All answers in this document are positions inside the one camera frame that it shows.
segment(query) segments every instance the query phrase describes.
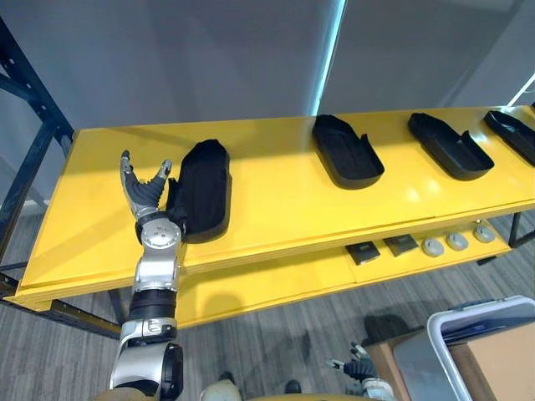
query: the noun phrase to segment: black plastic tray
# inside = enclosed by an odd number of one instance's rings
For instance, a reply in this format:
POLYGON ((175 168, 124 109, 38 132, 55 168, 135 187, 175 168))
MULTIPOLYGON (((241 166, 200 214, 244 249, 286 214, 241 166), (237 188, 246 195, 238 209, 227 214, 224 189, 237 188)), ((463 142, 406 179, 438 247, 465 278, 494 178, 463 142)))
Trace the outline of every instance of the black plastic tray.
POLYGON ((409 129, 427 153, 458 180, 474 180, 494 167, 492 159, 468 131, 460 136, 441 119, 425 113, 413 113, 409 129))
POLYGON ((483 119, 530 165, 535 167, 535 131, 519 119, 500 111, 489 111, 483 119))
POLYGON ((178 181, 169 179, 167 205, 186 223, 185 242, 213 240, 228 228, 232 178, 230 156, 217 140, 196 144, 184 157, 178 181))
POLYGON ((365 188, 385 172, 368 135, 359 139, 345 121, 322 114, 316 117, 312 132, 319 158, 336 185, 347 190, 365 188))

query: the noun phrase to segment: metal shelf frame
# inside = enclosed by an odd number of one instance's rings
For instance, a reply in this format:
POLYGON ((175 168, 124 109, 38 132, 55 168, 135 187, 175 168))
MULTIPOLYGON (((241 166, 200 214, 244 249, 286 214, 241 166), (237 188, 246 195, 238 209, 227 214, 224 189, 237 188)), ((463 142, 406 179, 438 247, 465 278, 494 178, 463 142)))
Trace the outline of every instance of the metal shelf frame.
MULTIPOLYGON (((23 208, 26 196, 32 186, 33 179, 43 162, 53 139, 58 141, 64 155, 67 155, 73 141, 73 127, 62 114, 58 105, 44 87, 32 65, 18 46, 8 27, 0 18, 0 65, 5 74, 0 74, 0 89, 25 100, 29 107, 41 119, 42 125, 30 145, 28 153, 11 184, 8 194, 0 207, 0 261, 8 247, 9 239, 23 208)), ((27 262, 0 266, 1 271, 24 268, 27 262)), ((120 324, 125 320, 125 313, 120 303, 118 290, 109 292, 115 310, 117 323, 109 322, 89 312, 54 300, 49 311, 35 312, 5 300, 17 291, 18 281, 0 273, 0 303, 15 307, 48 320, 61 322, 88 332, 94 332, 109 338, 119 338, 120 324)))

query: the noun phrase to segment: lower shelf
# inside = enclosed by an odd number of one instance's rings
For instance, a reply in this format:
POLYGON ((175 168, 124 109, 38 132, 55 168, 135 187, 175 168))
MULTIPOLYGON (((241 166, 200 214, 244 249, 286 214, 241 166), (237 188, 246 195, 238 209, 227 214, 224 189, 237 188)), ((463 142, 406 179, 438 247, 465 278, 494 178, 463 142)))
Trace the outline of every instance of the lower shelf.
POLYGON ((374 241, 380 256, 360 266, 354 263, 345 248, 334 248, 182 276, 177 309, 179 327, 497 256, 511 250, 490 223, 483 221, 482 224, 494 232, 494 241, 479 242, 472 235, 476 223, 412 235, 418 245, 428 237, 440 241, 444 254, 438 257, 427 256, 421 248, 396 257, 384 242, 374 241), (461 232, 469 246, 463 251, 453 251, 445 241, 446 234, 451 232, 461 232))

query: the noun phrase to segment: cardboard box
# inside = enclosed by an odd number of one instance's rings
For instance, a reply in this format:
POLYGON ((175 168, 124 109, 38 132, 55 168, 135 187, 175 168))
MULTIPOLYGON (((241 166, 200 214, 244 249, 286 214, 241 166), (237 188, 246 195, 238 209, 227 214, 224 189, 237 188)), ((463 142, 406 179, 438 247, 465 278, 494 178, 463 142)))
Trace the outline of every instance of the cardboard box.
POLYGON ((449 349, 474 401, 535 400, 535 323, 449 349))

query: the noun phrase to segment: gray wall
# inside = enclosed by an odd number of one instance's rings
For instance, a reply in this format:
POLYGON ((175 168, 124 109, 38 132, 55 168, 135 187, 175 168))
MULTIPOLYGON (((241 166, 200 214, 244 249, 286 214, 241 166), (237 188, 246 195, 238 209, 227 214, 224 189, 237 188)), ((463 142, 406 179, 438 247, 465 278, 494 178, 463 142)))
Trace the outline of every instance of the gray wall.
MULTIPOLYGON (((516 11, 508 1, 349 0, 320 111, 444 105, 516 11)), ((487 105, 478 94, 471 105, 487 105)))
MULTIPOLYGON (((333 6, 12 0, 0 13, 79 129, 305 114, 333 6)), ((0 156, 17 169, 36 129, 25 104, 9 98, 0 97, 0 156)), ((52 151, 35 185, 45 198, 63 164, 59 149, 52 151)), ((0 199, 9 181, 0 171, 0 199)))
MULTIPOLYGON (((80 129, 306 114, 337 1, 3 0, 0 14, 80 129)), ((534 15, 533 0, 348 0, 320 112, 505 104, 535 66, 534 15)), ((0 92, 0 200, 37 128, 0 92)), ((63 162, 53 144, 45 199, 63 162)))

